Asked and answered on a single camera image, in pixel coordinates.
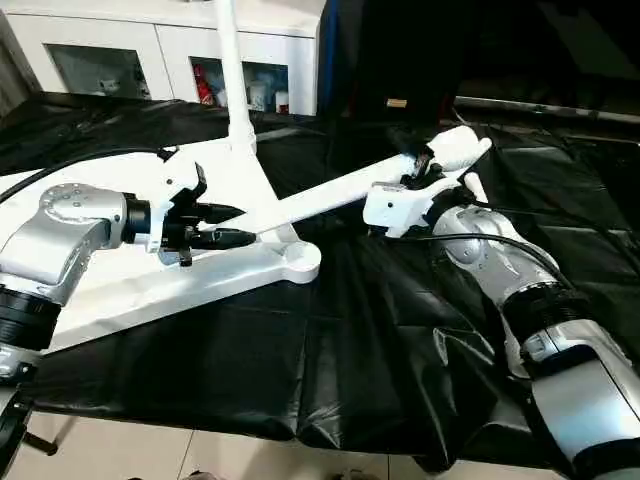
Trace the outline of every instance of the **bottle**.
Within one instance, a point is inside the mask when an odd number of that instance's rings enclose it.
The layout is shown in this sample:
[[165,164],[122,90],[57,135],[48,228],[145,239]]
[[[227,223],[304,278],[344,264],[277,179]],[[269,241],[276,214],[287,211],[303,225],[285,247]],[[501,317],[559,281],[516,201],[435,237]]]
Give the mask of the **bottle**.
[[198,89],[198,98],[200,99],[200,103],[204,105],[215,105],[215,97],[213,96],[213,91],[204,74],[204,68],[202,65],[196,64],[193,66],[193,77],[196,80],[196,88]]

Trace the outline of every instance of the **white wall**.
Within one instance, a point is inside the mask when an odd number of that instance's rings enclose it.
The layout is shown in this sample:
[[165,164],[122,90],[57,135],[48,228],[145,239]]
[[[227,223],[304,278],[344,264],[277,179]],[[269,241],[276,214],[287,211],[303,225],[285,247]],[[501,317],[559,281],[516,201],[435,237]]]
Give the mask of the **white wall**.
[[37,89],[35,81],[25,80],[29,75],[21,74],[16,67],[20,52],[16,52],[14,45],[9,26],[0,14],[0,117],[24,102],[29,93]]

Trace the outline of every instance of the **white cabinet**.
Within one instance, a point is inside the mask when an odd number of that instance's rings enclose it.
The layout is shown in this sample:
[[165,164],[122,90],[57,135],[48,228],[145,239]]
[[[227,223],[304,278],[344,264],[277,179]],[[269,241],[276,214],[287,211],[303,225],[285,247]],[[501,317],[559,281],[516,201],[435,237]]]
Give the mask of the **white cabinet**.
[[[290,113],[315,114],[325,1],[235,0],[250,104],[275,111],[280,92]],[[0,0],[0,10],[45,91],[224,99],[215,0]]]
[[7,19],[45,91],[174,98],[154,25],[36,15]]
[[[204,70],[214,94],[224,89],[216,30],[162,25],[157,28],[176,98],[190,102],[200,100],[194,68]],[[266,111],[276,111],[276,93],[281,91],[288,93],[290,113],[315,114],[314,39],[240,32],[238,43],[247,89],[251,92],[252,84],[259,84],[266,97]]]

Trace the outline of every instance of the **table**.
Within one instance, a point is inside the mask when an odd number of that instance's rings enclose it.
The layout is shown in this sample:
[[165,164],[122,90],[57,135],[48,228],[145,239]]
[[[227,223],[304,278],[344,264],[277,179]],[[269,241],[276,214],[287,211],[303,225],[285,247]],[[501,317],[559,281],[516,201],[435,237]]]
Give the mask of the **table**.
[[[257,133],[272,132],[258,158],[281,198],[394,153],[387,125],[252,120]],[[0,174],[8,174],[112,146],[218,138],[226,118],[182,102],[45,94],[0,127]],[[296,134],[280,135],[291,127]],[[636,169],[637,146],[567,149],[545,135],[483,130],[499,146],[477,165],[492,201],[638,227],[616,187],[628,175],[610,172]],[[312,284],[280,282],[47,356],[28,388],[37,408],[414,455],[431,471],[459,457],[545,466],[519,408],[526,384],[504,375],[496,312],[437,245],[368,237],[361,207],[295,225],[323,254]],[[639,359],[640,282],[615,250],[557,218],[513,220]],[[635,248],[634,235],[620,236]]]

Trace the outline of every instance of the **white stand base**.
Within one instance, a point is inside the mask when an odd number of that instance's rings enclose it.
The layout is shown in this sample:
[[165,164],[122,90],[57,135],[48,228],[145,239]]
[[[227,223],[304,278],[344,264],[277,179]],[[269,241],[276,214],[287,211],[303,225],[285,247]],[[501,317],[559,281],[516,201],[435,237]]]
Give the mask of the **white stand base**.
[[[227,139],[183,145],[204,169],[208,189],[202,202],[268,211],[278,202],[250,144]],[[145,198],[149,178],[161,160],[129,154],[83,162],[23,190],[0,206],[0,244],[35,214],[40,195],[60,183],[88,183]],[[5,190],[30,173],[0,178]],[[193,266],[164,265],[142,245],[98,251],[58,319],[48,352],[61,350],[182,310],[279,280],[307,283],[318,274],[321,254],[301,242],[290,224],[259,235],[259,242],[194,257]]]

